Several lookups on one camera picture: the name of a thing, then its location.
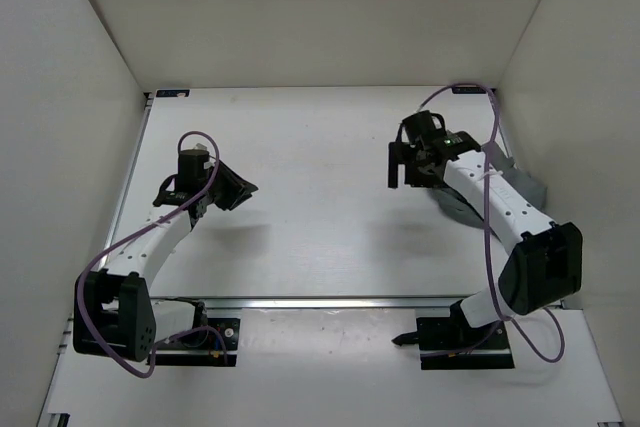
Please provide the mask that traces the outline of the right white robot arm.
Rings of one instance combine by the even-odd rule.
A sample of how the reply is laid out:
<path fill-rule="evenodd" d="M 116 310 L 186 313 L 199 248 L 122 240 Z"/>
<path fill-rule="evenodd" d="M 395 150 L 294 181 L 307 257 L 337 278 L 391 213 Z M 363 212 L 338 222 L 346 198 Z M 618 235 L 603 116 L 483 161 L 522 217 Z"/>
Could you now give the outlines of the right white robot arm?
<path fill-rule="evenodd" d="M 508 256 L 487 288 L 451 306 L 446 326 L 453 343 L 471 347 L 501 317 L 527 315 L 580 290 L 580 230 L 556 223 L 527 201 L 468 133 L 448 131 L 439 114 L 413 114 L 389 145 L 391 188 L 399 183 L 400 166 L 411 187 L 453 189 L 487 222 Z"/>

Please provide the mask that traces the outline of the grey pleated skirt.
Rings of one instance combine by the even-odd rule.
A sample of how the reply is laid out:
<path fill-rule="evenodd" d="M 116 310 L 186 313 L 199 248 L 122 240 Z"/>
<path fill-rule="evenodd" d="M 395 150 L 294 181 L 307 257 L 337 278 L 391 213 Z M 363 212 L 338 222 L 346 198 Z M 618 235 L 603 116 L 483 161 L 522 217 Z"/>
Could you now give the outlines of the grey pleated skirt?
<path fill-rule="evenodd" d="M 547 187 L 544 183 L 520 170 L 514 159 L 507 156 L 496 142 L 483 144 L 482 150 L 490 154 L 492 165 L 503 173 L 509 185 L 529 204 L 541 211 L 545 209 Z M 446 217 L 468 227 L 483 228 L 479 214 L 455 190 L 449 187 L 432 188 L 428 190 L 428 195 Z"/>

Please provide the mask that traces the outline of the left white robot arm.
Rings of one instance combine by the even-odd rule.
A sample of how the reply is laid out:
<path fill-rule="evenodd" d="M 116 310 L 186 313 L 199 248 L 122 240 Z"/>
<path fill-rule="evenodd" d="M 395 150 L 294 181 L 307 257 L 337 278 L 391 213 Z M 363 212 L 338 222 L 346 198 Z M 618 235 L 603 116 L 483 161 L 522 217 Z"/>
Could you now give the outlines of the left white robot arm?
<path fill-rule="evenodd" d="M 232 211 L 258 188 L 199 146 L 179 152 L 142 235 L 126 241 L 98 271 L 76 282 L 73 347 L 85 355 L 149 361 L 159 342 L 198 345 L 209 336 L 201 301 L 154 301 L 150 287 L 178 244 L 210 207 Z"/>

